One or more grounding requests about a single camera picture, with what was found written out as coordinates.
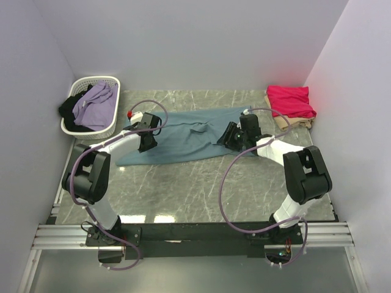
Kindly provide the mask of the teal blue t shirt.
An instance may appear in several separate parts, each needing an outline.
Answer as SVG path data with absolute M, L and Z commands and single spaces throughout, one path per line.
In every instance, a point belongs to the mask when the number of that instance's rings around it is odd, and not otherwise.
M 197 161 L 233 154 L 217 143 L 228 124 L 239 122 L 250 106 L 168 113 L 168 122 L 157 136 L 158 145 L 146 152 L 132 151 L 121 157 L 118 167 L 162 165 Z

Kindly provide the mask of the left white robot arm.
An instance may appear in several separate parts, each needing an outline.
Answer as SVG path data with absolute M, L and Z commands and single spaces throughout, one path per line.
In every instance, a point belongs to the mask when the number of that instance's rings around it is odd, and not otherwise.
M 163 124 L 161 118 L 147 112 L 131 114 L 130 123 L 111 139 L 91 146 L 74 146 L 62 178 L 62 188 L 86 209 L 108 245 L 118 244 L 122 238 L 120 217 L 106 197 L 111 164 L 130 152 L 143 153 L 156 147 L 153 132 L 160 132 Z

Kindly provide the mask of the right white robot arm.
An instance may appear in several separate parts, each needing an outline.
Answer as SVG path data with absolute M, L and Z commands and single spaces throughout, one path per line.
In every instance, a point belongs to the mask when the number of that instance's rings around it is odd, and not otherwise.
M 255 114 L 242 114 L 239 123 L 231 121 L 217 141 L 241 154 L 253 153 L 284 168 L 287 196 L 270 218 L 270 226 L 249 234 L 265 234 L 281 244 L 293 234 L 312 204 L 332 189 L 332 180 L 318 147 L 292 145 L 270 134 L 262 134 Z

